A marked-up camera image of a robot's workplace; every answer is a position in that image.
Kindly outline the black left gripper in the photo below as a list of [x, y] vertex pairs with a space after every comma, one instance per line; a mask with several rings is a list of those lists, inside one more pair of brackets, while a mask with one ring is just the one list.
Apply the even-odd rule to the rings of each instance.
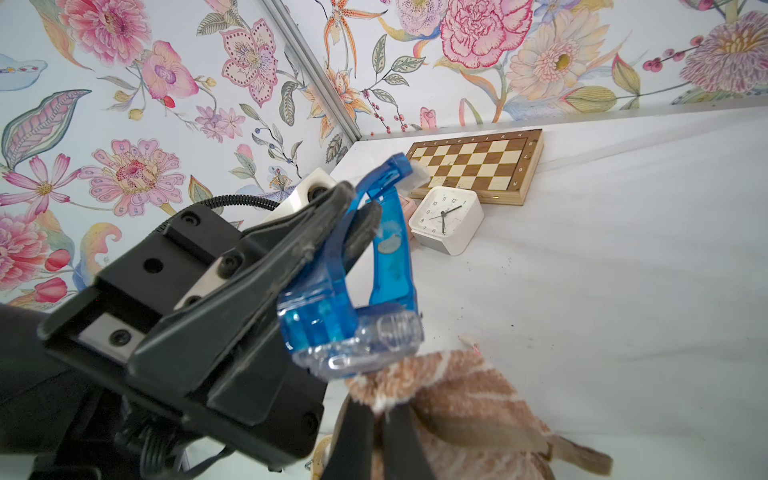
[[[281, 340], [260, 314], [355, 196], [342, 181], [243, 231], [193, 205], [55, 312], [3, 308], [2, 452], [33, 454], [35, 479], [186, 479], [200, 469], [184, 469], [183, 453], [204, 437], [272, 469], [307, 457], [326, 385], [279, 387], [256, 424], [209, 408], [208, 394], [252, 342]], [[230, 249], [242, 263], [225, 281]]]

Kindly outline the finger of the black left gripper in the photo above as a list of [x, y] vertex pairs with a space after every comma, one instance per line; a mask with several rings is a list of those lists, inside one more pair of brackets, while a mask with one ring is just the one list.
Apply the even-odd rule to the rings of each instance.
[[346, 275], [374, 241], [382, 207], [353, 201], [320, 222], [318, 207], [248, 229], [217, 266], [257, 313], [280, 327], [281, 340], [254, 341], [208, 394], [209, 408], [245, 424], [261, 422], [279, 387], [294, 389], [348, 377], [375, 357], [365, 328], [378, 307], [354, 308]]

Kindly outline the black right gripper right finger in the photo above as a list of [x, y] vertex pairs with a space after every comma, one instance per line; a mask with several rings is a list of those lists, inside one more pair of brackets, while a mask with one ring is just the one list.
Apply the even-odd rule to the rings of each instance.
[[386, 480], [434, 480], [416, 431], [412, 409], [395, 406], [381, 421], [384, 478]]

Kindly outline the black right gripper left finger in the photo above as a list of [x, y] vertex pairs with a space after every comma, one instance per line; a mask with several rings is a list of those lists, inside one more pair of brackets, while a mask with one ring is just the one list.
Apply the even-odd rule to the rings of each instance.
[[348, 396], [340, 410], [335, 443], [322, 480], [370, 480], [376, 418], [372, 410]]

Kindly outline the brown striped cloth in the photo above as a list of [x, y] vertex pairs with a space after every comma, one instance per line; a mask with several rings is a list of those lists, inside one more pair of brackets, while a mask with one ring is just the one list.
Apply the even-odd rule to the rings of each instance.
[[383, 415], [400, 404], [412, 409], [438, 479], [552, 479], [553, 460], [594, 475], [612, 472], [609, 455], [551, 430], [474, 347], [407, 357], [346, 386], [347, 397], [376, 418], [371, 479], [384, 478]]

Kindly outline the blue translucent wristwatch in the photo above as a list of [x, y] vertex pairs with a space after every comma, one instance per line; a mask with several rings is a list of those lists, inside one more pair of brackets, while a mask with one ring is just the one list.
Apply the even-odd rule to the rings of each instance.
[[402, 153], [365, 175], [315, 258], [278, 297], [292, 360], [324, 381], [384, 369], [424, 341], [399, 200], [417, 175]]

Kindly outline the pink toy music box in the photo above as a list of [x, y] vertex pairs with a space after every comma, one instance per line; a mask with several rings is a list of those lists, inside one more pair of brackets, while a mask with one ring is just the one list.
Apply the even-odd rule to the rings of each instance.
[[410, 197], [400, 196], [399, 197], [401, 207], [403, 210], [404, 220], [405, 220], [405, 226], [406, 226], [406, 233], [408, 234], [408, 239], [413, 240], [414, 235], [412, 233], [412, 229], [409, 225], [410, 219], [412, 218], [413, 214], [416, 212], [418, 205], [416, 201]]

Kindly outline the white square alarm clock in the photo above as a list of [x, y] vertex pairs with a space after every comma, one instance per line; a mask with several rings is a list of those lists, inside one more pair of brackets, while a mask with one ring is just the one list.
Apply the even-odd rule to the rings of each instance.
[[462, 254], [484, 219], [474, 191], [434, 187], [409, 220], [419, 244], [450, 256]]

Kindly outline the wooden chessboard box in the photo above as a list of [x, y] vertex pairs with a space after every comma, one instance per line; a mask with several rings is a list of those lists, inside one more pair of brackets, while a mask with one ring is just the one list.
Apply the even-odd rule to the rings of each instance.
[[407, 157], [429, 180], [410, 196], [421, 200], [435, 187], [472, 190], [484, 204], [522, 206], [544, 147], [532, 129], [414, 143]]

